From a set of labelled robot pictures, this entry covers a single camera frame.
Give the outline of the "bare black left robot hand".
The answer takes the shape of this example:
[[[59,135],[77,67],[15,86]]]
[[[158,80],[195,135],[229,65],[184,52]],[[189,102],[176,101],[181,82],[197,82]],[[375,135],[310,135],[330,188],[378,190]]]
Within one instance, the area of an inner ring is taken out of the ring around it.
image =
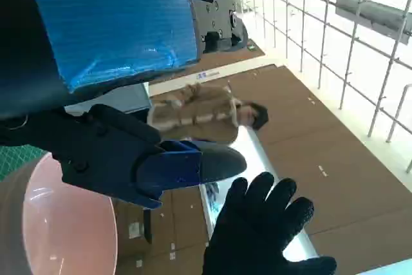
[[[246,170],[214,142],[164,140],[103,104],[65,107],[234,52],[248,33],[229,0],[1,0],[1,143],[49,151],[62,181],[141,205]]]

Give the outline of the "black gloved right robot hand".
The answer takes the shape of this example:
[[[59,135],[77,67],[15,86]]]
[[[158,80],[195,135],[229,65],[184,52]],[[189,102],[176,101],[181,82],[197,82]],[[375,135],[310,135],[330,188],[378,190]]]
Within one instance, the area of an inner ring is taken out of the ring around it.
[[[228,190],[203,259],[203,274],[334,274],[329,256],[289,261],[283,251],[314,215],[313,202],[292,200],[297,185],[268,172],[237,178]]]

